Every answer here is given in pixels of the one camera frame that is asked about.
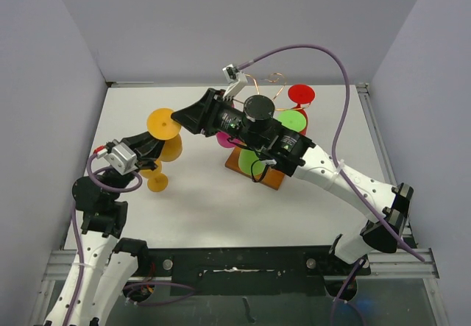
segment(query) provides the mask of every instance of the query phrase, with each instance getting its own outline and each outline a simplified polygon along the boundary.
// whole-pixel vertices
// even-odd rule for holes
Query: cable tie
[[[330,188],[332,188],[332,185],[337,180],[337,177],[340,175],[340,172],[344,169],[344,167],[345,167],[344,160],[341,159],[339,161],[339,166],[337,166],[336,170],[334,171],[334,173],[330,177],[329,181],[327,182],[327,184],[324,187],[324,190],[330,191]]]
[[[83,266],[83,267],[88,267],[89,269],[98,269],[99,271],[102,271],[102,272],[105,271],[105,269],[99,269],[98,267],[94,265],[89,265],[88,263],[73,262],[72,266]]]

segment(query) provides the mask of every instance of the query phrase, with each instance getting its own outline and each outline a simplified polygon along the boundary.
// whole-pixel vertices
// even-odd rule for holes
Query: glass panel
[[[52,303],[59,297],[63,282],[54,287]],[[168,300],[169,287],[159,286],[149,302]],[[108,326],[178,325],[329,325],[331,297],[306,297],[303,294],[248,296],[195,296],[155,308],[125,305],[119,297],[108,318]],[[359,280],[353,304],[366,324],[381,326],[436,325],[422,280]],[[362,325],[358,314],[339,304],[335,326]]]

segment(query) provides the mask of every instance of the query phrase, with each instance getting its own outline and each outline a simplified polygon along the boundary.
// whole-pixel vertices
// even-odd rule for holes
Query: orange disc
[[[182,154],[182,138],[176,135],[171,140],[165,141],[159,159],[163,162],[173,162]]]
[[[161,192],[165,190],[168,184],[169,179],[164,174],[159,174],[158,176],[147,180],[147,187],[153,192]]]
[[[144,169],[139,172],[142,177],[146,179],[152,179],[153,177],[158,176],[162,172],[162,162],[160,160],[156,160],[155,164],[157,164],[157,168],[155,170]]]
[[[149,115],[147,118],[147,130],[152,137],[166,141],[178,135],[182,126],[171,119],[170,115],[173,112],[172,109],[163,107]]]

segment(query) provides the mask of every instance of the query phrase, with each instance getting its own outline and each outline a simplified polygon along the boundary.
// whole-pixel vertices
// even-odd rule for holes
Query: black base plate
[[[248,247],[207,249],[150,249],[154,277],[171,277],[174,283],[193,286],[198,295],[325,295],[323,276],[346,276],[353,265],[329,255],[329,246]],[[314,259],[316,266],[307,267]],[[163,268],[171,260],[170,270]],[[369,268],[359,275],[370,274]],[[171,295],[185,289],[172,288]]]

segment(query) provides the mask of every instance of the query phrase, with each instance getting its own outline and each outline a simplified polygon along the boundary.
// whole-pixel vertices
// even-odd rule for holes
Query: red disc
[[[288,97],[296,104],[309,104],[316,94],[308,85],[293,85],[288,89]]]

